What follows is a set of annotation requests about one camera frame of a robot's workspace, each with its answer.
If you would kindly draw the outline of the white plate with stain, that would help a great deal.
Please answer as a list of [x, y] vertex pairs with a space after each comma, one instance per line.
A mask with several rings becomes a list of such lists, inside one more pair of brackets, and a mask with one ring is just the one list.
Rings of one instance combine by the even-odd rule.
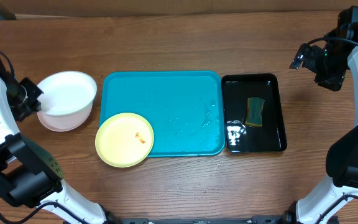
[[90, 105], [97, 94], [95, 80], [86, 73], [65, 71], [55, 73], [37, 85], [42, 94], [41, 112], [50, 116], [76, 113]]

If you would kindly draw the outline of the large white plate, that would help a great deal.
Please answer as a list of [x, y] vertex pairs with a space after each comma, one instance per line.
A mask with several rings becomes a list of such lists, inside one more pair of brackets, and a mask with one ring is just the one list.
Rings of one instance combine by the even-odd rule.
[[47, 129], [56, 132], [66, 132], [81, 126], [88, 119], [91, 110], [92, 105], [88, 105], [71, 114], [52, 116], [43, 112], [38, 112], [37, 116], [40, 123]]

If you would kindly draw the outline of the green yellow sponge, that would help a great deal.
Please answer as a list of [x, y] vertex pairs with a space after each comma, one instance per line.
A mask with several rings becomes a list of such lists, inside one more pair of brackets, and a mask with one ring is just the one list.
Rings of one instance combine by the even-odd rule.
[[265, 100], [259, 97], [250, 97], [247, 99], [247, 116], [244, 124], [252, 127], [262, 127], [262, 112]]

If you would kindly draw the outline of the yellow plate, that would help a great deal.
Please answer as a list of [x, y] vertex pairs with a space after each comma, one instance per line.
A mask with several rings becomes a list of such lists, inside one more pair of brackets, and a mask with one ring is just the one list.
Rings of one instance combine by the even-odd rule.
[[119, 113], [107, 119], [98, 129], [95, 148], [106, 164], [127, 168], [142, 162], [154, 145], [150, 123], [135, 113]]

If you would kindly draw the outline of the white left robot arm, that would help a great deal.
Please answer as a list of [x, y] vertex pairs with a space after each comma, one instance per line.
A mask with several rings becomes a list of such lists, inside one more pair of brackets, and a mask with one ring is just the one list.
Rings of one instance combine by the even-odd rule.
[[[17, 81], [0, 51], [0, 198], [12, 207], [47, 210], [65, 223], [119, 223], [103, 206], [86, 199], [65, 182], [63, 169], [41, 146], [21, 134], [17, 122], [40, 111], [42, 90], [28, 78]], [[0, 212], [0, 221], [9, 223]]]

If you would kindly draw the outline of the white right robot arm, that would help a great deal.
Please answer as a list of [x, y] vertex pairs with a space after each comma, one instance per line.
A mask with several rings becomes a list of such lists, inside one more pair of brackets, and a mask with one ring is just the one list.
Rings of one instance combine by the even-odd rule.
[[350, 70], [356, 106], [354, 127], [336, 141], [326, 156], [326, 175], [304, 198], [294, 202], [281, 223], [337, 223], [335, 214], [353, 199], [358, 200], [358, 22], [338, 22], [322, 38], [301, 45], [290, 68], [305, 67], [315, 73], [316, 83], [332, 91], [341, 89]]

